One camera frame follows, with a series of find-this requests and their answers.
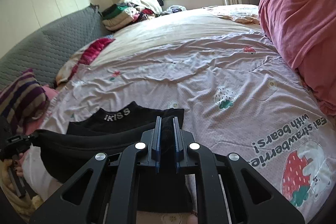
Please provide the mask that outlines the person's left hand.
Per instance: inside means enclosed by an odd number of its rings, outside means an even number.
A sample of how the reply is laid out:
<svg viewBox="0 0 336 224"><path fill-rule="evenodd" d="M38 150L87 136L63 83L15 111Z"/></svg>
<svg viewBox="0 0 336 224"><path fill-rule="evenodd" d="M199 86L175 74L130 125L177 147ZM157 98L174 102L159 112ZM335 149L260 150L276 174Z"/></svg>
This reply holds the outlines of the person's left hand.
<svg viewBox="0 0 336 224"><path fill-rule="evenodd" d="M18 177L23 177L23 168L22 168L22 163L23 163L23 158L24 158L24 153L20 153L18 155L17 159L9 159L9 166L12 166L14 168L15 173L17 174Z"/></svg>

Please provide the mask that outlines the person's right hand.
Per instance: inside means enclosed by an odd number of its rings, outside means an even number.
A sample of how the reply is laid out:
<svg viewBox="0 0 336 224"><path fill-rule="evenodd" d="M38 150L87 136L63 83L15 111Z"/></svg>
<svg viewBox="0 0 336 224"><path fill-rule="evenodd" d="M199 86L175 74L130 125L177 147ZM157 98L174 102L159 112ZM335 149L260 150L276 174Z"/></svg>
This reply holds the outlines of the person's right hand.
<svg viewBox="0 0 336 224"><path fill-rule="evenodd" d="M198 224L198 214L196 211L192 211L187 219L187 224Z"/></svg>

